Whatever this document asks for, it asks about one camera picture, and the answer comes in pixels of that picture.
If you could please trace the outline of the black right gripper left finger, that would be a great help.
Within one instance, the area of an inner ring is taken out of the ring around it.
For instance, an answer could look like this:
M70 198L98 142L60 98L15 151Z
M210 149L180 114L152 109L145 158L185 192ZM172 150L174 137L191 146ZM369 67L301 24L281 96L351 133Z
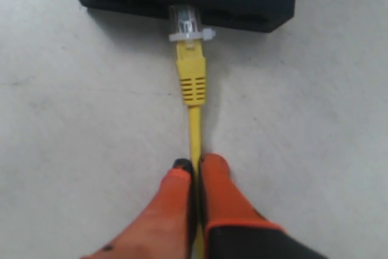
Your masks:
M194 170L175 160L148 206L87 258L190 258L194 242Z

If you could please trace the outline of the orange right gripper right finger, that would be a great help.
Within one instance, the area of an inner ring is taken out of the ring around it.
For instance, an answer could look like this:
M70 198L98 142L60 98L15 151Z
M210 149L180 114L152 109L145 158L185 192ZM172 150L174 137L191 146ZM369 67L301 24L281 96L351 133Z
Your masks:
M206 258L323 258L255 209L222 156L204 155L199 174Z

